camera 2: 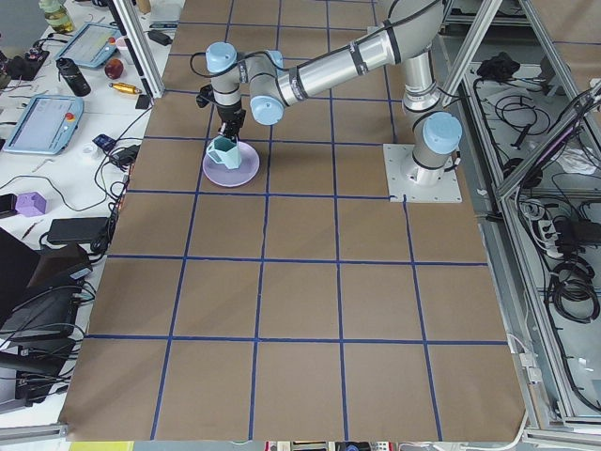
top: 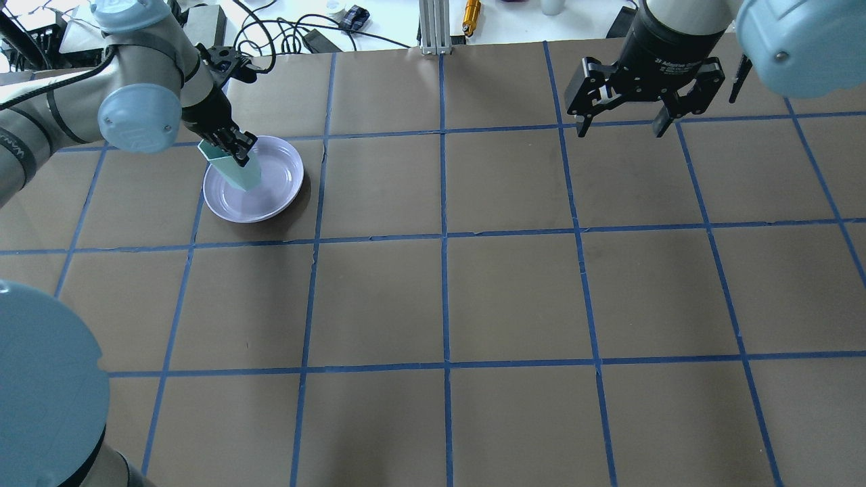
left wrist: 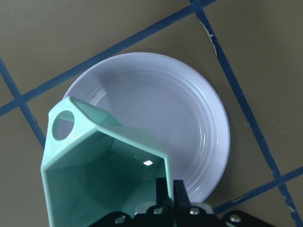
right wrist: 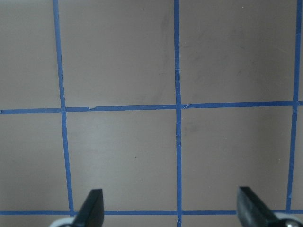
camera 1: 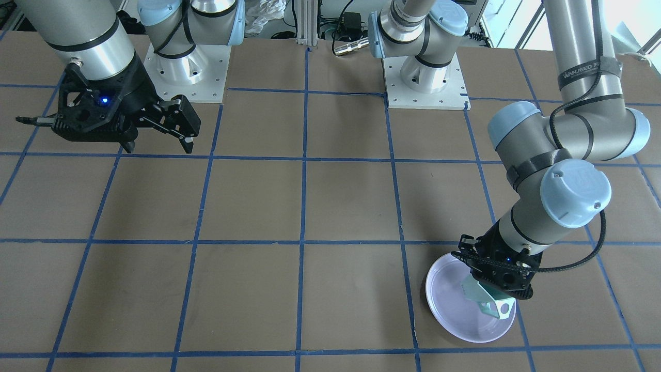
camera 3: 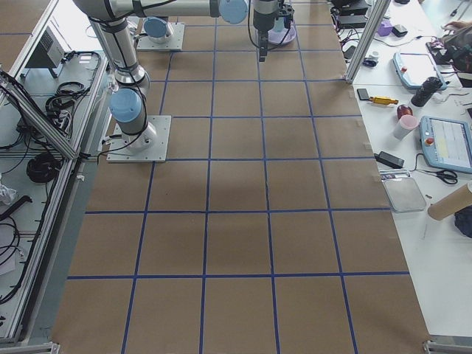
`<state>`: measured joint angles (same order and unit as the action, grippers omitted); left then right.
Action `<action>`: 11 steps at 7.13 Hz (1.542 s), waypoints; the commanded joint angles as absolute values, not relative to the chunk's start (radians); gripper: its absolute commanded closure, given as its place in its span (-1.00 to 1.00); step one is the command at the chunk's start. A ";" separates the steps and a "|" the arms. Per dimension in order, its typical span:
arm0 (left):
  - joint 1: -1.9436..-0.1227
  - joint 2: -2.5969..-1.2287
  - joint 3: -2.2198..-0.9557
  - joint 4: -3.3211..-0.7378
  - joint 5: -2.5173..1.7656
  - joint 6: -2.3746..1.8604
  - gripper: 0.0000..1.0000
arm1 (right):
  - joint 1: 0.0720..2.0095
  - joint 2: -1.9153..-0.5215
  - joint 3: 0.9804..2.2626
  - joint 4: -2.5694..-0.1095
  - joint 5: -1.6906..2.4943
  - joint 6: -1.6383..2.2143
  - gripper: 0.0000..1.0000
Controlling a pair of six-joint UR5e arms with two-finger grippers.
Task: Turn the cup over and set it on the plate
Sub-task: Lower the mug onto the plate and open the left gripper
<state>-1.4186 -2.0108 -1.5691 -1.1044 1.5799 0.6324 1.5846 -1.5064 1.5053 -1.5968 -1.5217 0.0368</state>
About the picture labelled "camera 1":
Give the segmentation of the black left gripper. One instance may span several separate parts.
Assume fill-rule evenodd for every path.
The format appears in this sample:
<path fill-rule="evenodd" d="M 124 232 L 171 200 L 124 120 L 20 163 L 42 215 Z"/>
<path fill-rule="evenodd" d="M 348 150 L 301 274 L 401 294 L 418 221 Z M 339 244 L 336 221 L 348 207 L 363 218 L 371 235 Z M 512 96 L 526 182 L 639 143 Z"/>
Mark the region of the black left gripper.
<path fill-rule="evenodd" d="M 530 282 L 535 273 L 524 268 L 538 269 L 543 254 L 532 255 L 527 248 L 513 250 L 503 240 L 499 222 L 477 239 L 461 235 L 458 251 L 452 254 L 470 267 L 473 278 L 481 284 L 520 301 L 533 296 Z"/>

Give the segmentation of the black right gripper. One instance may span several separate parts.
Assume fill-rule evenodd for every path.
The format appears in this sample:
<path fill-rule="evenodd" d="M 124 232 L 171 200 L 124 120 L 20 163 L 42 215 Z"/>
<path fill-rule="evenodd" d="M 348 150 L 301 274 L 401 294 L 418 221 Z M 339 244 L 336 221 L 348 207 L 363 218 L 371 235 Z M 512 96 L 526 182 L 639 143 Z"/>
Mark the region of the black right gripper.
<path fill-rule="evenodd" d="M 134 153 L 138 129 L 156 129 L 177 138 L 191 154 L 201 119 L 185 95 L 162 101 L 138 54 L 120 73 L 103 80 L 85 78 L 82 63 L 70 59 L 59 90 L 51 130 L 67 141 L 119 142 Z"/>

